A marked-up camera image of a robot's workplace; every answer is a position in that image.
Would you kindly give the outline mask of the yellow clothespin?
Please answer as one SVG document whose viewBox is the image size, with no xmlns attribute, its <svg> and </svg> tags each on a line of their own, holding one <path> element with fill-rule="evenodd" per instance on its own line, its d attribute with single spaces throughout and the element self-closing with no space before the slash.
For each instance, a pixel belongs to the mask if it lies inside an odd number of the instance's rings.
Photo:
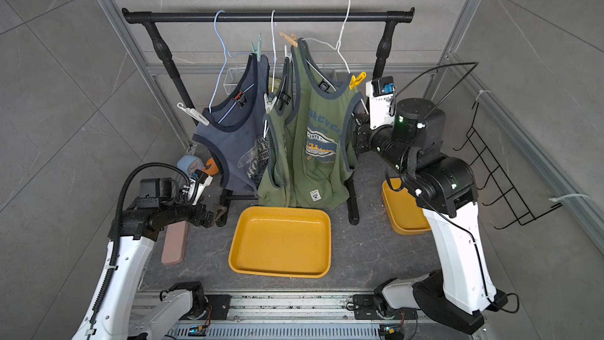
<svg viewBox="0 0 604 340">
<path fill-rule="evenodd" d="M 349 82 L 349 89 L 354 90 L 358 88 L 364 80 L 366 80 L 366 72 L 361 72 L 358 76 L 352 76 Z"/>
</svg>

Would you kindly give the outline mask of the green tank top printed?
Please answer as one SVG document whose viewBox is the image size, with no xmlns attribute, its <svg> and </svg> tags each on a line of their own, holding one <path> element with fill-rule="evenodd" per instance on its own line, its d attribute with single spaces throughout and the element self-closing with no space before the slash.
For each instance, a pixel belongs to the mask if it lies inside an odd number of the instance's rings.
<svg viewBox="0 0 604 340">
<path fill-rule="evenodd" d="M 295 206 L 332 210 L 345 203 L 345 182 L 356 167 L 352 146 L 358 89 L 330 79 L 313 60 L 305 39 L 291 47 L 296 89 L 296 114 L 289 121 L 293 137 L 290 167 Z"/>
</svg>

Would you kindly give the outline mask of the wooden clothespin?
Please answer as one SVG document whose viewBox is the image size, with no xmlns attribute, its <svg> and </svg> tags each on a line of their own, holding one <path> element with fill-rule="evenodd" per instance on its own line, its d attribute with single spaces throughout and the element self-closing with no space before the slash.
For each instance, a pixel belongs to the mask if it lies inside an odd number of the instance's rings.
<svg viewBox="0 0 604 340">
<path fill-rule="evenodd" d="M 281 37 L 283 37 L 283 39 L 286 42 L 288 42 L 288 44 L 291 45 L 292 47 L 299 47 L 298 39 L 294 34 L 292 34 L 291 36 L 288 36 L 286 33 L 280 32 L 279 35 Z"/>
</svg>

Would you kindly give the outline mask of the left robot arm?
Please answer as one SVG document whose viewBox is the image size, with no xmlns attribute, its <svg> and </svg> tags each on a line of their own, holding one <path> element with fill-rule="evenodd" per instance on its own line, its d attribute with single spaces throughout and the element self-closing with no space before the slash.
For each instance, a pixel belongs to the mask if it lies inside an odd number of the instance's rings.
<svg viewBox="0 0 604 340">
<path fill-rule="evenodd" d="M 131 183 L 148 168 L 164 168 L 181 176 L 143 179 L 139 195 L 125 206 Z M 160 293 L 159 304 L 134 324 L 130 322 L 139 280 L 160 233 L 168 226 L 189 223 L 211 228 L 226 208 L 207 209 L 203 193 L 213 177 L 203 168 L 179 168 L 163 162 L 135 168 L 121 187 L 109 230 L 105 264 L 94 296 L 75 332 L 75 339 L 162 339 L 182 318 L 211 324 L 213 307 L 198 281 L 175 283 Z"/>
</svg>

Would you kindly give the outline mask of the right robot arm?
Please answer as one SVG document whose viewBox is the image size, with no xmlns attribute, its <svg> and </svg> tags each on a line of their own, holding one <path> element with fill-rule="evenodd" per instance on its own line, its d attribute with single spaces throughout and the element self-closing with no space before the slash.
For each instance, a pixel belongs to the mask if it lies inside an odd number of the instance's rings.
<svg viewBox="0 0 604 340">
<path fill-rule="evenodd" d="M 433 234 L 440 268 L 415 282 L 390 280 L 374 291 L 380 314 L 422 311 L 467 335 L 484 325 L 485 310 L 504 311 L 509 294 L 489 275 L 478 229 L 478 188 L 470 166 L 443 154 L 446 114 L 429 99 L 398 99 L 393 77 L 366 82 L 368 110 L 356 116 L 359 154 L 375 152 L 400 179 Z"/>
</svg>

